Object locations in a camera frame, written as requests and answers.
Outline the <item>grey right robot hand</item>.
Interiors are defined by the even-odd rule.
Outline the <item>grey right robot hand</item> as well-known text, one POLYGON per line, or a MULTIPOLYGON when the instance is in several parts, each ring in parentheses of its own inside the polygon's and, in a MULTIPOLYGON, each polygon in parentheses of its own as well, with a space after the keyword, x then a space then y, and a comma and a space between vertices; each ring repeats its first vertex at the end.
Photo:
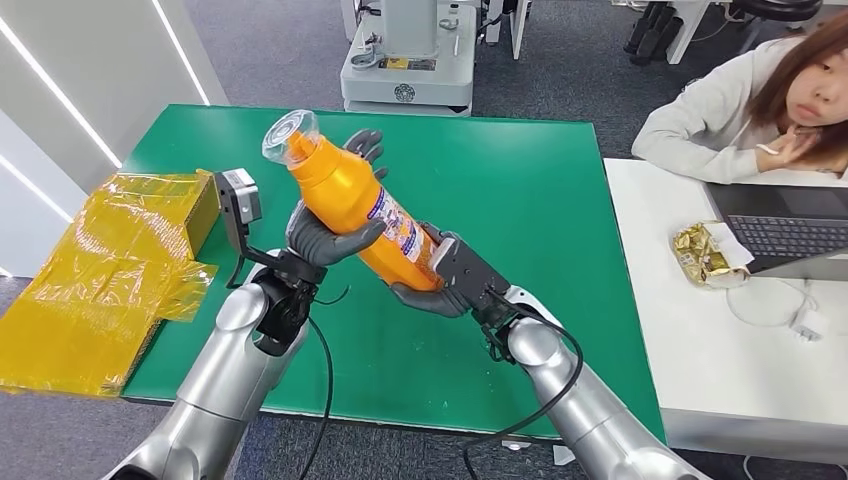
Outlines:
POLYGON ((415 290, 402 283, 389 286, 399 301, 411 308, 448 318, 469 310, 483 311, 504 294, 510 283, 477 254, 458 234, 429 222, 420 224, 437 243, 428 266, 442 280, 433 291, 415 290))

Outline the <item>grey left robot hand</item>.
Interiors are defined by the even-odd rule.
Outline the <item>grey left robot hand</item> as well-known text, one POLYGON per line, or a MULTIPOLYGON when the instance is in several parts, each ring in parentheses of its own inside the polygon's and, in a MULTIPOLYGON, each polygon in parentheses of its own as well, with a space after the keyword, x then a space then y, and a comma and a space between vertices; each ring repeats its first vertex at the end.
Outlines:
MULTIPOLYGON (((362 129, 347 140, 344 148, 373 164, 383 153, 382 139, 379 130, 362 129)), ((386 223, 376 218, 351 233, 336 234, 299 200, 290 215, 285 238, 289 251, 311 265, 327 267, 367 249, 386 228, 386 223)))

